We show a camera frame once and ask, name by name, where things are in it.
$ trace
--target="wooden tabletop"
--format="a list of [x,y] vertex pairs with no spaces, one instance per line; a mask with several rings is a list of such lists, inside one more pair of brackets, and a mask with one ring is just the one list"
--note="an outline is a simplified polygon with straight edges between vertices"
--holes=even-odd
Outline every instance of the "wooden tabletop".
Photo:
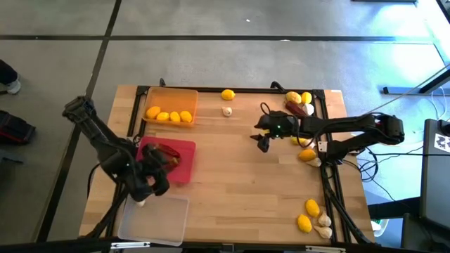
[[[136,86],[117,89],[108,126],[118,136],[127,134],[135,93]],[[325,94],[329,117],[346,117],[341,92],[327,90]],[[315,199],[325,209],[319,169],[299,161],[301,148],[289,139],[272,140],[269,151],[263,153],[249,137],[259,133],[253,128],[262,115],[259,104],[266,102],[271,110],[283,110],[284,99],[281,94],[238,93],[233,101],[225,101],[219,93],[199,93],[193,128],[161,124],[146,127],[146,136],[196,143],[191,182],[169,189],[169,194],[185,195],[190,200],[185,242],[330,244],[316,231],[301,233],[296,225],[298,215],[306,214],[306,200]],[[142,99],[134,133],[138,131],[143,104]],[[222,106],[233,108],[230,118],[222,116]],[[333,134],[333,138],[343,140],[349,134]],[[346,159],[356,162],[355,157]],[[374,241],[360,174],[349,165],[339,170],[346,209]],[[88,233],[106,213],[114,189],[115,184],[97,169],[80,235]],[[343,241],[338,212],[334,214],[337,238]],[[118,214],[115,235],[120,219]]]

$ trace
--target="person's foot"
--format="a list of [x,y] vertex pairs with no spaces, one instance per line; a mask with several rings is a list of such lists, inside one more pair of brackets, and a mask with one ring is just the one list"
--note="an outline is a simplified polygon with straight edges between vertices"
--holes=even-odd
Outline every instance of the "person's foot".
[[14,82],[12,82],[6,86],[6,91],[9,94],[15,95],[15,94],[17,94],[17,92],[19,92],[20,88],[22,88],[22,84],[19,81],[19,77],[17,77],[17,80],[15,80]]

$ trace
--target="garlic bulb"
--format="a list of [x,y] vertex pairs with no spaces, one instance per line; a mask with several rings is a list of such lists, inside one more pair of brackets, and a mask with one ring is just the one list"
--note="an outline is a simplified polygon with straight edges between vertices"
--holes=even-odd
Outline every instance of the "garlic bulb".
[[319,224],[324,227],[329,227],[331,225],[331,219],[326,215],[325,211],[323,211],[322,215],[319,217]]
[[222,113],[225,117],[230,117],[231,113],[233,113],[231,108],[222,107]]
[[322,238],[325,239],[330,239],[331,235],[333,234],[333,231],[329,227],[322,228],[319,226],[314,226],[314,229],[319,232],[319,235],[321,235]]
[[137,205],[138,207],[143,207],[145,203],[146,203],[146,200],[142,200],[142,201],[140,201],[140,202],[136,202],[136,205]]
[[311,161],[308,161],[306,163],[311,165],[311,166],[313,166],[313,167],[318,167],[319,168],[321,166],[321,164],[322,164],[322,161],[318,157],[316,157],[316,158],[314,158]]
[[[308,141],[305,141],[305,145],[310,143],[311,139],[308,139]],[[316,146],[316,144],[314,142],[311,142],[311,144],[309,144],[309,146],[307,146],[306,148],[311,148],[313,149]]]
[[304,104],[302,110],[311,116],[314,113],[314,106],[312,104]]

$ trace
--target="gray concrete floor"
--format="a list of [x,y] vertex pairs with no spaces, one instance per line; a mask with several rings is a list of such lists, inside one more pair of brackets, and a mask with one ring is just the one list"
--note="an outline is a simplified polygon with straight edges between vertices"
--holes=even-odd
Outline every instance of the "gray concrete floor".
[[[0,2],[2,34],[105,33],[113,0]],[[113,34],[412,36],[428,37],[426,15],[413,4],[350,0],[128,0]],[[24,165],[0,170],[0,244],[34,240],[72,125],[60,114],[83,94],[99,41],[0,41],[0,58],[17,69],[23,90],[1,96],[0,108],[37,127],[33,143],[3,147],[24,156]],[[415,86],[443,67],[433,44],[317,41],[111,41],[94,90],[100,117],[107,120],[119,84],[171,86],[341,89],[349,115],[360,115],[391,99],[381,86]],[[443,98],[435,99],[443,111]],[[405,143],[420,141],[423,121],[435,117],[427,97],[407,97],[382,109],[405,123]],[[406,152],[414,147],[374,147]],[[76,238],[86,203],[94,149],[80,138],[50,233],[51,240]],[[420,190],[420,158],[383,162],[377,181],[395,198]],[[377,185],[367,191],[387,197]]]

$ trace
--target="lemon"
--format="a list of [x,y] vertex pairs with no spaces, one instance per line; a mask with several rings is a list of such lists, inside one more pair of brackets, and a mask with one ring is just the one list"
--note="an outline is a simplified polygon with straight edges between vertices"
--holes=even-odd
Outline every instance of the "lemon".
[[191,123],[192,122],[192,115],[188,111],[180,112],[180,117],[182,122]]
[[317,154],[314,152],[314,150],[312,149],[305,149],[302,152],[300,152],[300,154],[298,154],[298,157],[303,161],[303,162],[308,162],[313,160],[314,158],[317,157]]
[[158,114],[160,114],[160,112],[161,112],[161,107],[159,107],[159,106],[152,106],[150,109],[147,110],[146,116],[149,119],[155,119],[156,116]]
[[289,91],[286,94],[286,99],[292,103],[300,104],[302,102],[302,97],[297,92]]
[[[299,139],[299,141],[300,141],[300,144],[303,144],[303,143],[306,141],[305,138],[298,138],[298,139]],[[290,142],[291,142],[293,145],[298,145],[297,137],[290,137]]]
[[234,96],[236,96],[234,91],[229,90],[229,89],[222,91],[221,95],[224,100],[233,100]]
[[161,121],[169,120],[169,113],[167,113],[167,112],[160,112],[156,116],[156,120],[161,120]]
[[312,217],[318,217],[321,210],[319,209],[319,205],[315,200],[307,200],[306,202],[306,208],[309,215]]
[[305,233],[309,233],[312,230],[311,221],[306,215],[301,214],[300,216],[298,216],[297,225],[298,228]]
[[180,115],[177,112],[171,112],[170,120],[172,120],[173,122],[180,122]]
[[312,101],[312,95],[309,92],[304,92],[302,94],[302,102],[304,104],[307,104],[307,103],[311,103],[311,101]]

